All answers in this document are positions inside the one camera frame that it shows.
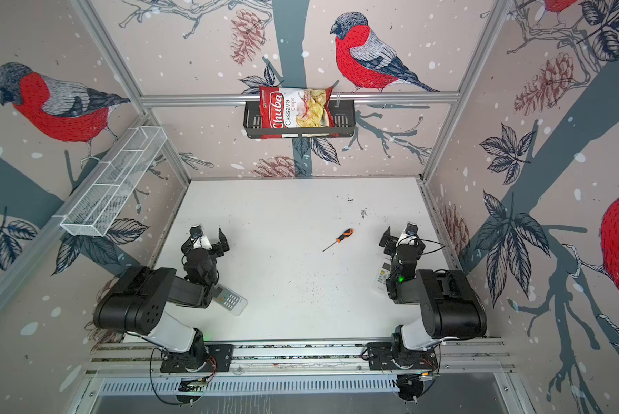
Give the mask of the orange black screwdriver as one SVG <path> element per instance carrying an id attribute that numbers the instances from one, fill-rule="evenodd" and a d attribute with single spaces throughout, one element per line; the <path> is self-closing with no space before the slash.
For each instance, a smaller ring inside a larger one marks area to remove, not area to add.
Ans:
<path id="1" fill-rule="evenodd" d="M 327 251 L 329 248 L 331 248 L 333 245 L 335 245 L 336 243 L 341 243 L 343 241 L 345 241 L 345 239 L 349 238 L 352 234 L 354 233 L 353 229 L 347 229 L 344 232 L 342 232 L 333 243 L 331 243 L 328 247 L 326 247 L 323 252 Z"/>

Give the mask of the white remote control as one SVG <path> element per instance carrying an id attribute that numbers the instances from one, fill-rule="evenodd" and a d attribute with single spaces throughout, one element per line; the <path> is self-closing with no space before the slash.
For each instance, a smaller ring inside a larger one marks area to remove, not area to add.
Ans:
<path id="1" fill-rule="evenodd" d="M 238 317 L 248 305 L 247 300 L 222 284 L 218 284 L 212 301 Z"/>

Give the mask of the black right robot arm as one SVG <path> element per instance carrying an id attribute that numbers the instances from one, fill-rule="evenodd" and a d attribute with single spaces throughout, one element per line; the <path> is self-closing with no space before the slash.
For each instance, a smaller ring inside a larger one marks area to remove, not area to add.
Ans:
<path id="1" fill-rule="evenodd" d="M 387 229 L 379 242 L 389 260 L 379 281 L 395 305 L 419 307 L 419 317 L 400 324 L 388 343 L 367 345 L 366 359 L 376 369 L 438 370 L 434 351 L 448 341 L 467 341 L 487 333 L 485 309 L 460 270 L 419 269 L 426 240 L 408 223 L 401 236 Z"/>

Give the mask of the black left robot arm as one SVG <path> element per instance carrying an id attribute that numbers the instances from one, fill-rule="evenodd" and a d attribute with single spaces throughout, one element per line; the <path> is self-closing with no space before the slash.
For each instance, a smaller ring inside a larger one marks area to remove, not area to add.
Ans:
<path id="1" fill-rule="evenodd" d="M 180 322 L 166 310 L 169 303 L 207 309 L 219 293 L 217 259 L 228 250 L 228 239 L 221 230 L 213 243 L 202 226 L 191 228 L 181 247 L 185 276 L 178 276 L 172 267 L 130 267 L 99 301 L 93 324 L 157 346 L 163 374 L 228 372 L 233 346 L 207 345 L 200 329 Z"/>

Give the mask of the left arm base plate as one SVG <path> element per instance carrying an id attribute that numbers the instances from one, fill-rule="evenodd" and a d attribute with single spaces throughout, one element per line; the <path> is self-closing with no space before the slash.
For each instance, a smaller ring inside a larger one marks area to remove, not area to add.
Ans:
<path id="1" fill-rule="evenodd" d="M 208 344 L 186 353 L 164 351 L 160 372 L 163 374 L 226 373 L 233 359 L 231 344 Z"/>

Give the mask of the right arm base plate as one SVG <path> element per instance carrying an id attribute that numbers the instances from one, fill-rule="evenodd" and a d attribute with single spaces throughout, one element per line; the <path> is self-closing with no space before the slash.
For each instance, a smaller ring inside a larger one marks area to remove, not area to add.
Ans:
<path id="1" fill-rule="evenodd" d="M 433 372 L 439 368 L 433 351 L 407 350 L 392 343 L 367 343 L 360 357 L 374 371 L 423 370 Z"/>

